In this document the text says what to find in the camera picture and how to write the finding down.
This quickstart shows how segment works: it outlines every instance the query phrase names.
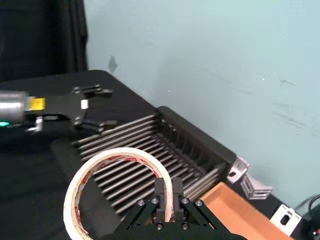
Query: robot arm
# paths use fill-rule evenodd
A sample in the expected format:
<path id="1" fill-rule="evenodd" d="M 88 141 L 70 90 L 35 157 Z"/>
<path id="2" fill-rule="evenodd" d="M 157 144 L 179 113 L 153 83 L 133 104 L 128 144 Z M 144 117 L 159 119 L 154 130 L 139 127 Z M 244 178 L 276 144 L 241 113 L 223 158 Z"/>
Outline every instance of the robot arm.
<path id="1" fill-rule="evenodd" d="M 106 125 L 114 127 L 116 121 L 92 122 L 85 120 L 89 108 L 87 98 L 110 97 L 112 90 L 100 85 L 74 87 L 65 95 L 30 96 L 26 91 L 0 90 L 0 127 L 19 127 L 35 123 L 28 132 L 42 130 L 43 121 L 69 120 L 73 126 L 102 132 Z"/>

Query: tape roll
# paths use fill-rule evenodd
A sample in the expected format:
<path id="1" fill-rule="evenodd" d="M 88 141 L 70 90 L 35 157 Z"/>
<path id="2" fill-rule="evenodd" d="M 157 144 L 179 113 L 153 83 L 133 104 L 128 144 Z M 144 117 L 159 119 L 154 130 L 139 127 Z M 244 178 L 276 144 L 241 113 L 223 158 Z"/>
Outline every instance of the tape roll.
<path id="1" fill-rule="evenodd" d="M 91 240 L 80 219 L 79 201 L 83 189 L 92 174 L 115 161 L 134 161 L 147 166 L 157 178 L 164 179 L 165 221 L 169 222 L 173 212 L 173 191 L 170 176 L 165 167 L 145 151 L 130 147 L 119 147 L 103 151 L 88 160 L 74 175 L 65 195 L 63 221 L 72 240 Z"/>

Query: cardboard box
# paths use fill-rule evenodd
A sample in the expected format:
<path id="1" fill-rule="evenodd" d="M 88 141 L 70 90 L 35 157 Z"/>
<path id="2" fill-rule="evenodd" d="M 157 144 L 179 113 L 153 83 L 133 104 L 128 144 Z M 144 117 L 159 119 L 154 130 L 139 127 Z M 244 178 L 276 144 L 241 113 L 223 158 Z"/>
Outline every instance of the cardboard box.
<path id="1" fill-rule="evenodd" d="M 223 182 L 201 199 L 234 234 L 248 240 L 293 240 Z"/>

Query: yellow label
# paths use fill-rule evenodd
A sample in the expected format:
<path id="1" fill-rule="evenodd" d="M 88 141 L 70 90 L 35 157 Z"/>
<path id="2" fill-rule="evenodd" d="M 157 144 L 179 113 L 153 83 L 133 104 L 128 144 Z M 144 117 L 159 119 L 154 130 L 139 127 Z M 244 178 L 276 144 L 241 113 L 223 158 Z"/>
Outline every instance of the yellow label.
<path id="1" fill-rule="evenodd" d="M 46 107 L 46 99 L 45 98 L 32 98 L 30 99 L 30 110 L 31 111 L 41 111 Z"/>

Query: bolt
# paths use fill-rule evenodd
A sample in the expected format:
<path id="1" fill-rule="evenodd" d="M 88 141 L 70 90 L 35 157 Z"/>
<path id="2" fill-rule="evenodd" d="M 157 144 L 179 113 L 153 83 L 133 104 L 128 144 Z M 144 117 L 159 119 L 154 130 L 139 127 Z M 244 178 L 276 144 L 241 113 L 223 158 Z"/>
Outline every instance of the bolt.
<path id="1" fill-rule="evenodd" d="M 195 205 L 197 205 L 198 207 L 202 206 L 203 202 L 201 200 L 198 200 L 195 202 Z"/>
<path id="2" fill-rule="evenodd" d="M 153 204 L 157 204 L 157 203 L 158 203 L 158 199 L 152 198 L 151 202 L 152 202 Z"/>
<path id="3" fill-rule="evenodd" d="M 163 228 L 164 228 L 164 226 L 163 226 L 161 223 L 157 223 L 157 224 L 156 224 L 156 229 L 157 229 L 158 231 L 162 230 Z"/>
<path id="4" fill-rule="evenodd" d="M 188 198 L 183 198 L 182 200 L 181 200 L 181 202 L 183 203 L 183 204 L 187 204 L 188 202 L 189 202 L 189 200 L 188 200 Z"/>
<path id="5" fill-rule="evenodd" d="M 188 225 L 187 223 L 182 223 L 182 224 L 181 224 L 181 228 L 182 228 L 183 230 L 188 230 L 188 229 L 189 229 L 189 225 Z"/>
<path id="6" fill-rule="evenodd" d="M 143 200 L 141 199 L 141 200 L 139 200 L 139 201 L 137 202 L 137 204 L 138 204 L 139 206 L 143 206 L 143 205 L 145 205 L 145 201 L 143 201 Z"/>

